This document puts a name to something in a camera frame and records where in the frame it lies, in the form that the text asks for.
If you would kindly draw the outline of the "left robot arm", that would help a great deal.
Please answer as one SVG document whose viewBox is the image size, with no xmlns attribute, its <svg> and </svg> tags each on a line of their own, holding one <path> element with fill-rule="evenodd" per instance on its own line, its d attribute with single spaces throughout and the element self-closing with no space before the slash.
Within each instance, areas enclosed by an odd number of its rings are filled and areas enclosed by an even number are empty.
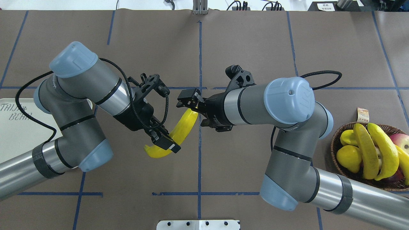
<svg viewBox="0 0 409 230">
<path fill-rule="evenodd" d="M 49 78 L 35 90 L 34 101 L 51 114 L 62 136 L 50 138 L 32 150 L 1 163 L 1 200 L 23 192 L 73 168 L 91 171 L 113 158 L 113 151 L 96 119 L 89 101 L 124 124 L 129 130 L 142 129 L 153 144 L 174 153 L 180 146 L 170 137 L 164 121 L 154 117 L 146 96 L 155 90 L 169 103 L 169 90 L 157 74 L 141 74 L 141 82 L 118 77 L 78 41 L 70 43 L 49 67 Z"/>
</svg>

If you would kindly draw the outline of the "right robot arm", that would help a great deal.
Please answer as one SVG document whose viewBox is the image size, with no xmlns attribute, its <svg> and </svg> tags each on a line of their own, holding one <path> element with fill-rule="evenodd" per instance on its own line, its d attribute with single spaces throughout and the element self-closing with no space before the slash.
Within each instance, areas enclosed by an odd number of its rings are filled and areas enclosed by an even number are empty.
<svg viewBox="0 0 409 230">
<path fill-rule="evenodd" d="M 209 98 L 197 88 L 183 90 L 177 107 L 203 114 L 201 126 L 218 132 L 247 124 L 279 129 L 260 189 L 270 205 L 293 211 L 299 202 L 310 203 L 335 215 L 408 229 L 408 198 L 311 166 L 318 140 L 332 131 L 334 121 L 307 80 L 278 78 L 257 85 L 244 77 L 243 84 L 232 80 L 224 93 Z"/>
</svg>

